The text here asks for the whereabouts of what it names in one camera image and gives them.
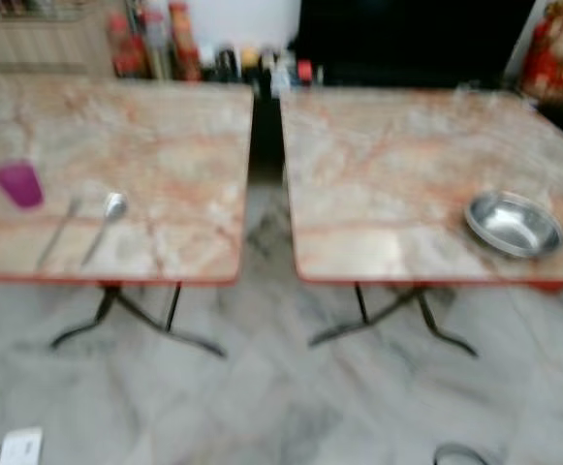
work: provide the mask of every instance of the marble floor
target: marble floor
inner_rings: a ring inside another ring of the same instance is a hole
[[[563,294],[434,294],[440,325],[479,359],[433,339],[416,304],[309,350],[359,313],[352,289],[297,280],[286,202],[254,186],[237,285],[183,291],[175,324],[221,343],[226,361],[118,309],[51,352],[100,292],[0,285],[0,440],[40,425],[43,463],[59,465],[428,465],[447,442],[490,465],[563,464]],[[159,318],[172,295],[127,292]],[[394,293],[365,297],[373,309]]]

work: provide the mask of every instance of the red statue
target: red statue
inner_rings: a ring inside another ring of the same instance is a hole
[[[563,102],[563,1],[548,4],[535,28],[521,87],[542,102]]]

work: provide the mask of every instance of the marble table top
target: marble table top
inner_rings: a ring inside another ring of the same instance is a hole
[[[0,163],[30,160],[45,194],[21,210],[0,189],[0,279],[233,281],[252,106],[241,86],[0,75]],[[128,212],[81,265],[110,192]],[[78,215],[37,268],[73,196]]]
[[[563,134],[517,97],[315,89],[282,97],[295,260],[314,282],[563,283],[480,244],[483,191],[517,193],[563,226]]]

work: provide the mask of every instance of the power socket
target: power socket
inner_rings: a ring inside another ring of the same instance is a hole
[[[10,431],[3,439],[0,465],[40,465],[42,428]]]

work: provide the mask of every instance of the square table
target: square table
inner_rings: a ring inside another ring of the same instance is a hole
[[[0,164],[31,161],[45,197],[18,209],[0,190],[0,281],[105,289],[95,319],[53,347],[98,325],[117,301],[170,337],[225,353],[171,326],[182,284],[230,284],[238,274],[252,108],[243,86],[0,75]],[[83,263],[113,192],[126,196],[126,215]],[[72,198],[77,214],[39,262]],[[177,283],[168,320],[144,314],[123,283]]]
[[[463,221],[483,191],[523,195],[563,226],[563,134],[520,98],[466,91],[315,89],[282,96],[295,262],[312,283],[355,283],[361,320],[317,345],[380,322],[429,286],[563,284],[563,248],[514,260]],[[360,283],[411,285],[367,315]]]

